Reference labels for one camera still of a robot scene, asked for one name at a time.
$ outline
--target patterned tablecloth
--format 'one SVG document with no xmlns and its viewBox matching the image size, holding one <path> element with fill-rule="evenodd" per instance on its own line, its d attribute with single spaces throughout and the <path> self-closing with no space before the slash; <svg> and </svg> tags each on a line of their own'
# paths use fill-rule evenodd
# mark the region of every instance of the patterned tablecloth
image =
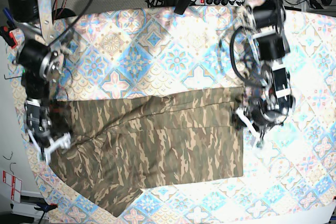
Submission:
<svg viewBox="0 0 336 224">
<path fill-rule="evenodd" d="M 183 16 L 170 8 L 87 15 L 68 46 L 73 80 L 65 70 L 56 98 L 135 98 L 239 86 L 227 44 L 218 53 L 218 35 L 232 21 L 227 7 L 190 7 Z M 65 20 L 58 21 L 57 29 L 64 27 Z M 285 31 L 291 47 L 285 63 L 297 107 L 283 127 L 268 133 L 262 151 L 251 149 L 251 136 L 244 132 L 243 177 L 148 189 L 117 219 L 37 163 L 23 135 L 41 194 L 58 204 L 49 213 L 51 222 L 215 223 L 328 205 L 336 195 L 336 19 L 287 12 Z M 19 31 L 16 38 L 23 41 Z M 7 54 L 11 62 L 15 51 L 8 48 Z M 10 76 L 22 72 L 10 63 L 8 69 Z M 11 83 L 23 130 L 25 92 L 20 78 Z"/>
</svg>

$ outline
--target white power strip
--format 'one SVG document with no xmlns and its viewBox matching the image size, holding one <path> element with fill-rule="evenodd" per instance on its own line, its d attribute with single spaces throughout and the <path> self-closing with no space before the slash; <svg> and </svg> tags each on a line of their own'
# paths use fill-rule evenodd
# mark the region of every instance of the white power strip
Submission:
<svg viewBox="0 0 336 224">
<path fill-rule="evenodd" d="M 224 4 L 223 0 L 196 0 L 195 5 L 204 5 L 204 6 L 242 6 L 243 1 L 242 0 L 236 0 L 233 3 L 234 0 L 230 0 L 226 5 Z"/>
</svg>

